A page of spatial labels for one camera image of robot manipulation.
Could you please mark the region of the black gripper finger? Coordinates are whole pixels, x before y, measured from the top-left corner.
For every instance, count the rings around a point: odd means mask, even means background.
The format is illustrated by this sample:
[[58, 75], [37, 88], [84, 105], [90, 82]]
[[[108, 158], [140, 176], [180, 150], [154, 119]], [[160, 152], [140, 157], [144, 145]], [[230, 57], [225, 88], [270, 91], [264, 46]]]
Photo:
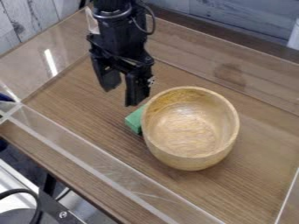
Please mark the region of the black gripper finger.
[[125, 106], [136, 106], [150, 92], [150, 72], [130, 72], [125, 75]]
[[98, 84], [108, 92], [121, 83], [120, 72], [110, 66], [109, 61], [96, 54], [90, 54], [90, 61]]

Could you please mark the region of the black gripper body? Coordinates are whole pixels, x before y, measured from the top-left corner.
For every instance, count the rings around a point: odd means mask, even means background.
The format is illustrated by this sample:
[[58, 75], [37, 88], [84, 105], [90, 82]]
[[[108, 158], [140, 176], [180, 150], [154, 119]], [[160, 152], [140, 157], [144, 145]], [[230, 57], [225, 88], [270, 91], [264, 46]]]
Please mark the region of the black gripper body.
[[93, 10], [98, 34], [86, 36], [89, 53], [105, 58], [122, 74], [152, 72], [154, 63], [145, 50], [146, 37], [154, 32], [146, 30], [144, 10]]

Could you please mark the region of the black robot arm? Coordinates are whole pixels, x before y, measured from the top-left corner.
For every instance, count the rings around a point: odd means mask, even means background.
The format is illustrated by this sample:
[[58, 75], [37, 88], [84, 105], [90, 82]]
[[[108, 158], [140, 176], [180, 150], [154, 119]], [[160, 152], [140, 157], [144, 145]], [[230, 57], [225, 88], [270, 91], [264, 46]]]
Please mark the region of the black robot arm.
[[154, 59], [145, 50], [154, 33], [154, 14], [142, 0], [94, 0], [92, 17], [98, 34], [89, 33], [89, 57], [102, 89], [108, 92], [125, 76], [125, 106], [136, 106], [150, 92]]

